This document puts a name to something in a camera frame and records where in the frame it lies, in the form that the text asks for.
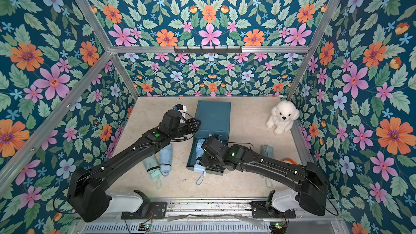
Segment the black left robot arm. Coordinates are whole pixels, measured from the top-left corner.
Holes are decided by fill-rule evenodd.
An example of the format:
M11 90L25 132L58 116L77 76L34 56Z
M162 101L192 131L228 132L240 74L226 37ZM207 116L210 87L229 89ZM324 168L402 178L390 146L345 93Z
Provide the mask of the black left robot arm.
M113 193L109 188L136 164L171 142L186 141L187 135L195 134L200 125L199 120L185 119L178 110L168 110L157 127L146 131L130 147L91 169L76 169L68 186L68 203L86 223L112 213L139 213L146 217L147 196L139 191Z

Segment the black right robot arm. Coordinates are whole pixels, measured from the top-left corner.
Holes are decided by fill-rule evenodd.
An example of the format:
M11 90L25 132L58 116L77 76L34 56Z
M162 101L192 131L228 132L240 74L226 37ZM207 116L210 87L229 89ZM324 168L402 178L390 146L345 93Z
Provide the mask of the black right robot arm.
M201 163L207 169L259 174L288 187L285 191L270 192L264 206L270 217L292 209L302 209L316 216L325 215L328 181L313 162L298 165L275 160L239 144L229 147L217 135L204 140L201 148L204 151Z

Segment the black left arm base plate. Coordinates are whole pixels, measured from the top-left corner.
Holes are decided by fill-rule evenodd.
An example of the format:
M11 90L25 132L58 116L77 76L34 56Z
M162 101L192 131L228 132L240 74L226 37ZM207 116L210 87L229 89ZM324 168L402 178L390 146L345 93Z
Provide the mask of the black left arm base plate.
M145 201L136 212L123 212L121 219L145 220L164 219L167 212L167 202Z

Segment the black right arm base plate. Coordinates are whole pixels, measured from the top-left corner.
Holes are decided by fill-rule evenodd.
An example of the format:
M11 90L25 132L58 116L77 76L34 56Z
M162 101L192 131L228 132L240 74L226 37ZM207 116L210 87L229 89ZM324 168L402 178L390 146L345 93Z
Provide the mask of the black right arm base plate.
M267 201L251 201L251 212L254 219L294 219L296 213L294 210L280 212L273 208Z

